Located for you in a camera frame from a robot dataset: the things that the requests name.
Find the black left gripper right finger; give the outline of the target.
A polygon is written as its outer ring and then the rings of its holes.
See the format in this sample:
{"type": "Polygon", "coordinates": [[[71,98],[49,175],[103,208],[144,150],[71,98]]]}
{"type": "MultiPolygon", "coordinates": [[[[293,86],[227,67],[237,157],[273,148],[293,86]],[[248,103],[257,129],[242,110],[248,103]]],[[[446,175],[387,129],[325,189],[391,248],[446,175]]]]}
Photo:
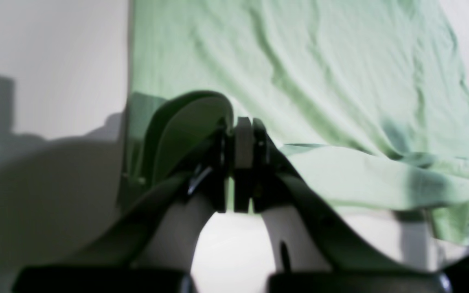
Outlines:
{"type": "Polygon", "coordinates": [[[234,210],[253,206],[271,241],[269,293],[449,293],[443,273],[408,269],[360,237],[277,150],[260,119],[234,129],[234,210]]]}

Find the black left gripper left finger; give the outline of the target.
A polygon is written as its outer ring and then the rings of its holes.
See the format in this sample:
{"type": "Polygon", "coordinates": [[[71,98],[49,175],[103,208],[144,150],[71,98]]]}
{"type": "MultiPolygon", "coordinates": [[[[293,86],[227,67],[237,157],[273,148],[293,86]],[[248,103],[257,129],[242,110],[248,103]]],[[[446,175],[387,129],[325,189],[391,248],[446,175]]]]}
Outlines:
{"type": "Polygon", "coordinates": [[[195,293],[191,267],[201,231],[226,210],[228,126],[219,120],[160,183],[80,252],[26,267],[15,293],[195,293]]]}

